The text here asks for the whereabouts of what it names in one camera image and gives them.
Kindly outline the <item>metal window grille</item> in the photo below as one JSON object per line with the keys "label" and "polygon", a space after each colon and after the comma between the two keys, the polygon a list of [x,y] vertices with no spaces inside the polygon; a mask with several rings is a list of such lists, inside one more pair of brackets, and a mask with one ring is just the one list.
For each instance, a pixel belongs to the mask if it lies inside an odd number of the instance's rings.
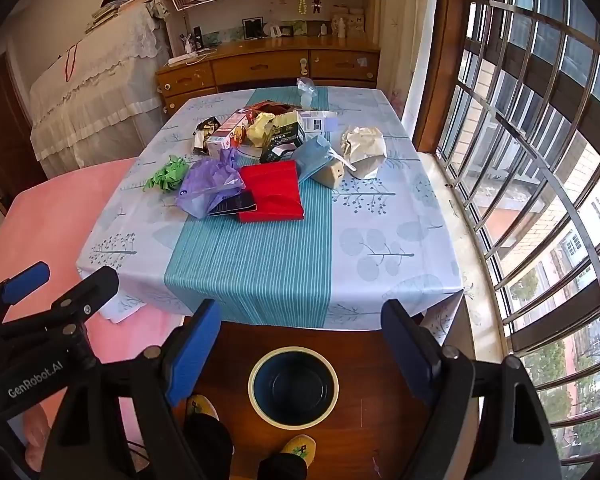
{"label": "metal window grille", "polygon": [[600,8],[460,0],[436,155],[566,479],[600,478]]}

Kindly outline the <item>white lilac small box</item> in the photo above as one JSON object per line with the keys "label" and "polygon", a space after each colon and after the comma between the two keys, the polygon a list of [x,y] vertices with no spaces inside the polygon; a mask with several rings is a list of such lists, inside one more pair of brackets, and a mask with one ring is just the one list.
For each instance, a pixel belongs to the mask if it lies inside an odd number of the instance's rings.
{"label": "white lilac small box", "polygon": [[299,113],[305,133],[328,133],[338,128],[338,113],[331,110],[302,110]]}

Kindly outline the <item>floral curtain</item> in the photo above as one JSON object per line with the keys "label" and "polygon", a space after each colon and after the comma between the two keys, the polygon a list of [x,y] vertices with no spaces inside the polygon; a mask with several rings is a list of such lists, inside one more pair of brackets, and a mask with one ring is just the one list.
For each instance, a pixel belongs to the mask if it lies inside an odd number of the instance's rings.
{"label": "floral curtain", "polygon": [[400,117],[412,99],[410,92],[422,92],[436,4],[437,0],[370,0],[368,32],[380,47],[377,87]]}

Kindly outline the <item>green wrapper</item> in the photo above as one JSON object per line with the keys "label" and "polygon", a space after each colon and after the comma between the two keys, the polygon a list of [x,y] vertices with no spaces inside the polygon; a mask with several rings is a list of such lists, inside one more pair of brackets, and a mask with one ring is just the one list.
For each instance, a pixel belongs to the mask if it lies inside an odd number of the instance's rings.
{"label": "green wrapper", "polygon": [[143,189],[158,188],[165,193],[176,192],[180,189],[189,168],[187,159],[170,155],[166,164],[145,182]]}

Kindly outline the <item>blue face mask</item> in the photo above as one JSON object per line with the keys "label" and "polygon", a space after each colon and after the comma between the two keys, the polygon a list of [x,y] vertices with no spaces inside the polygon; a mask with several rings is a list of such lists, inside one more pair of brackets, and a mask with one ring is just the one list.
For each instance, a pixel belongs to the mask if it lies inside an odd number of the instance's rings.
{"label": "blue face mask", "polygon": [[291,160],[296,164],[298,181],[308,180],[334,159],[332,144],[324,136],[314,136],[294,150]]}

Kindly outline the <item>round dark trash bin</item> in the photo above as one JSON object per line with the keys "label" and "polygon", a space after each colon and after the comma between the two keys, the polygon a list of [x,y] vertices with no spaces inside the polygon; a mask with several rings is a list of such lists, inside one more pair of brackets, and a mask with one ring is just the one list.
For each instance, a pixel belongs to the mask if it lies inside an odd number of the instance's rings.
{"label": "round dark trash bin", "polygon": [[339,398],[339,379],[321,354],[304,347],[282,347],[257,362],[248,379],[254,411],[281,430],[305,430],[332,414]]}

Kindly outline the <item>green chocolate box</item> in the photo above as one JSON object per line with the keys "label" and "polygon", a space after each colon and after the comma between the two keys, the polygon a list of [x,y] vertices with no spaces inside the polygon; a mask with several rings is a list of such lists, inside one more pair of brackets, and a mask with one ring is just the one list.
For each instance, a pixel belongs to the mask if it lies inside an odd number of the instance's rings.
{"label": "green chocolate box", "polygon": [[291,159],[297,148],[306,142],[306,133],[298,110],[276,115],[264,127],[260,163]]}

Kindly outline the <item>dark wooden door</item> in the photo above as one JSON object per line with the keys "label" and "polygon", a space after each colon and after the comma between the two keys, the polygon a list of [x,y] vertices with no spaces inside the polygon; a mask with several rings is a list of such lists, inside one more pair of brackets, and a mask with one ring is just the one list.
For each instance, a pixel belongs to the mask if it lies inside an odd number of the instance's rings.
{"label": "dark wooden door", "polygon": [[17,96],[5,53],[0,55],[0,204],[47,180],[30,141],[31,125]]}

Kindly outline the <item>right yellow slipper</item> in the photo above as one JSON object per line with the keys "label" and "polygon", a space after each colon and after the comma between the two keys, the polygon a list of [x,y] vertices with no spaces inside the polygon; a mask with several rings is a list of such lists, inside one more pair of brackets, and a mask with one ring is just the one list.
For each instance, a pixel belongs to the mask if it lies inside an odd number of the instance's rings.
{"label": "right yellow slipper", "polygon": [[312,465],[316,454],[316,442],[307,434],[298,434],[289,440],[283,447],[282,452],[301,458],[306,468]]}

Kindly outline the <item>black TALOPN packet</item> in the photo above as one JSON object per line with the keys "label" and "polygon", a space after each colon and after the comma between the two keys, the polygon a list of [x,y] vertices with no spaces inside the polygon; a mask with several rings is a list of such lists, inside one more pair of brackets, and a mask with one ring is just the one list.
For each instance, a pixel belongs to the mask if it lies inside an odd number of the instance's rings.
{"label": "black TALOPN packet", "polygon": [[252,193],[249,191],[242,191],[234,196],[227,197],[222,202],[219,202],[213,209],[208,213],[209,217],[219,216],[234,216],[241,212],[255,211],[257,209],[256,201],[254,200]]}

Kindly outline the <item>small beige box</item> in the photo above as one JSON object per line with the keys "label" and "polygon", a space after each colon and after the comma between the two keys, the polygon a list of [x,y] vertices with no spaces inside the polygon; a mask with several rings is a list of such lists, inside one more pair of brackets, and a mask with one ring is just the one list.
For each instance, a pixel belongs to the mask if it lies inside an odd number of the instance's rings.
{"label": "small beige box", "polygon": [[318,170],[312,179],[320,185],[336,190],[346,174],[346,167],[340,160],[333,159],[328,165]]}

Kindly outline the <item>leaf-print teal tablecloth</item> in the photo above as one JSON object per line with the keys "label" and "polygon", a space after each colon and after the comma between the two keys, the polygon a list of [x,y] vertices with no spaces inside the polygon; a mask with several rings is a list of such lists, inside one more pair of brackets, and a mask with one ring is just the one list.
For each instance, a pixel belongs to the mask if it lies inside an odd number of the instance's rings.
{"label": "leaf-print teal tablecloth", "polygon": [[370,179],[345,177],[336,188],[305,180],[287,193],[277,166],[261,164],[250,148],[238,152],[238,165],[262,179],[283,218],[249,211],[197,219],[174,194],[148,186],[170,159],[195,160],[200,122],[266,100],[296,104],[300,93],[283,87],[190,100],[117,185],[76,260],[81,274],[116,270],[109,317],[121,320],[146,304],[189,314],[208,298],[230,322],[378,330],[382,305],[395,299],[444,339],[457,311],[452,298],[463,288],[460,268],[436,193],[381,91],[323,87],[313,100],[336,115],[332,146],[347,128],[380,130],[388,156]]}

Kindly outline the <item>wooden desk with drawers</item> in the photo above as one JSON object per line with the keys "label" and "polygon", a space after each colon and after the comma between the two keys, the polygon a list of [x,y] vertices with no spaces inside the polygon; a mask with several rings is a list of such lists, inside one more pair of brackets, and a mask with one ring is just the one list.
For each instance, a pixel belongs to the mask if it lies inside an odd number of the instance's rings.
{"label": "wooden desk with drawers", "polygon": [[300,77],[318,86],[375,88],[380,47],[366,39],[273,38],[221,44],[210,53],[156,73],[162,110],[172,116],[187,101],[233,90],[292,86]]}

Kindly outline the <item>black floral wrapper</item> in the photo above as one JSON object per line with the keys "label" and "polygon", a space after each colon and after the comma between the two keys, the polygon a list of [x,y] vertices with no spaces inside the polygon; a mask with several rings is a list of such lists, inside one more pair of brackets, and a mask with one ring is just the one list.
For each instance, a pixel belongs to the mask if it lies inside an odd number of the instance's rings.
{"label": "black floral wrapper", "polygon": [[203,155],[209,154],[207,141],[220,125],[221,124],[214,116],[209,117],[196,125],[193,133],[195,153]]}

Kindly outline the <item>left yellow slipper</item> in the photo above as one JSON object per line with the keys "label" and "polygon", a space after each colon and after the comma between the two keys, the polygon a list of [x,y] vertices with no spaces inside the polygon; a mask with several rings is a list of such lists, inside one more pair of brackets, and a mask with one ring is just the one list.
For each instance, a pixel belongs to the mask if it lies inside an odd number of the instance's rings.
{"label": "left yellow slipper", "polygon": [[193,416],[193,414],[203,414],[215,420],[220,419],[218,411],[211,401],[199,393],[193,393],[186,399],[186,416]]}

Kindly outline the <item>clear crushed plastic bottle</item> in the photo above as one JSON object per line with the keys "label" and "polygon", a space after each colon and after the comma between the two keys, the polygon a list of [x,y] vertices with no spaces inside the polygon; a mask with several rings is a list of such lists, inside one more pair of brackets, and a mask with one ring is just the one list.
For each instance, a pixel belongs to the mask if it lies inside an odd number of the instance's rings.
{"label": "clear crushed plastic bottle", "polygon": [[297,79],[297,88],[300,94],[301,107],[304,110],[310,110],[313,107],[313,99],[317,95],[313,80],[308,77],[299,77]]}

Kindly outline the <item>black picture frame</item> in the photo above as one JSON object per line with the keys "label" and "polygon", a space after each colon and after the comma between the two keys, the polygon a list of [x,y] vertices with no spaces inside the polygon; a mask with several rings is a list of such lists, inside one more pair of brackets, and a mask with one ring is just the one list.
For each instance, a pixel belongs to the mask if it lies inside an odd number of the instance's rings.
{"label": "black picture frame", "polygon": [[261,39],[264,37],[263,18],[244,18],[242,20],[245,40]]}

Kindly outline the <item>yellow slipper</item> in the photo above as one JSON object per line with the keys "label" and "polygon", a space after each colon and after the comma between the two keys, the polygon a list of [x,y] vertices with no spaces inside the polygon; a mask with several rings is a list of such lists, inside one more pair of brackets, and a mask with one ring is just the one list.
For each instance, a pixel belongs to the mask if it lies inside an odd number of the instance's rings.
{"label": "yellow slipper", "polygon": [[220,419],[218,411],[211,401],[199,393],[193,393],[186,399],[186,416],[193,416],[193,414],[203,414],[215,420]]}
{"label": "yellow slipper", "polygon": [[306,468],[312,465],[316,454],[316,442],[307,434],[298,434],[289,440],[283,447],[282,452],[301,458]]}

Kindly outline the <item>purple plastic bag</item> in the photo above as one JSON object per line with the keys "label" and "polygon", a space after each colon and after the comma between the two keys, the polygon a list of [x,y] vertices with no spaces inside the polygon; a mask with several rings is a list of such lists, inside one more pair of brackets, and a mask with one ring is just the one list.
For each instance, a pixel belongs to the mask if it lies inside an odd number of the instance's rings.
{"label": "purple plastic bag", "polygon": [[219,203],[240,194],[245,187],[236,150],[227,148],[219,158],[203,157],[193,163],[178,190],[176,206],[196,219],[203,219]]}

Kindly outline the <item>yellow paper bag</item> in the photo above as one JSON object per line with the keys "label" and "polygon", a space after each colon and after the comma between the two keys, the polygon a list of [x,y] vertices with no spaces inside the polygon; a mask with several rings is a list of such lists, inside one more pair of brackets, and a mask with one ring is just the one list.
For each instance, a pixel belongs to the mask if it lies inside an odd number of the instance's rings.
{"label": "yellow paper bag", "polygon": [[260,112],[253,118],[253,122],[247,128],[247,138],[256,148],[262,148],[264,138],[268,132],[268,125],[275,118],[274,114]]}

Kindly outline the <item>red cloth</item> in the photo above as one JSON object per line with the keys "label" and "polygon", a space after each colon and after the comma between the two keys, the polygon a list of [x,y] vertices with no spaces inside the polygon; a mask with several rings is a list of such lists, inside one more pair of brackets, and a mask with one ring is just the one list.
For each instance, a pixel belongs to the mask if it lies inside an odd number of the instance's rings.
{"label": "red cloth", "polygon": [[239,172],[257,204],[255,211],[238,214],[240,222],[304,219],[296,164],[292,160],[243,166]]}

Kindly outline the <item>red orange snack wrapper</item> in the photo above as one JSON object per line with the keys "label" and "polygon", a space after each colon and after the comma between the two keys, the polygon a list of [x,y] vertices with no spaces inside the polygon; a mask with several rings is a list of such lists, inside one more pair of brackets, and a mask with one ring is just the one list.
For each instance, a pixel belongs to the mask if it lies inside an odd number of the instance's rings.
{"label": "red orange snack wrapper", "polygon": [[246,113],[251,117],[256,117],[261,113],[268,113],[276,116],[291,112],[292,110],[298,110],[298,106],[287,103],[274,102],[271,100],[265,100],[251,105],[246,105],[242,109],[242,112]]}

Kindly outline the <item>red milk carton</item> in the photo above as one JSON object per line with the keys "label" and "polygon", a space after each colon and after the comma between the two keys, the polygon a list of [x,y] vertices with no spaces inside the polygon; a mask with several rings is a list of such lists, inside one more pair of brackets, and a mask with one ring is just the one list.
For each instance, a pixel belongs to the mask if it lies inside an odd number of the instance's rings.
{"label": "red milk carton", "polygon": [[212,158],[219,158],[223,150],[238,148],[246,137],[249,127],[248,114],[235,112],[208,136],[206,147]]}

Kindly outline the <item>beige paper bag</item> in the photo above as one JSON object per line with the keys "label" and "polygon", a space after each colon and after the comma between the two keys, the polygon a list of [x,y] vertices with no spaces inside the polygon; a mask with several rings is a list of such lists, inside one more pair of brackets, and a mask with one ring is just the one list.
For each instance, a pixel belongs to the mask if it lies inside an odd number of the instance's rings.
{"label": "beige paper bag", "polygon": [[375,179],[387,159],[385,137],[377,127],[348,127],[340,148],[350,173],[360,180]]}

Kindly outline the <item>lace-covered cabinet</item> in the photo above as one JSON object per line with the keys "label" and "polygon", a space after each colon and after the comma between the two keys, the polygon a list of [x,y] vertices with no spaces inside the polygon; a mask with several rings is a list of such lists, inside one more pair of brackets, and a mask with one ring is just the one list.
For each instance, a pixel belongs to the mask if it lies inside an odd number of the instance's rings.
{"label": "lace-covered cabinet", "polygon": [[163,22],[134,0],[42,73],[30,140],[46,177],[139,155],[164,124],[156,73],[169,56]]}

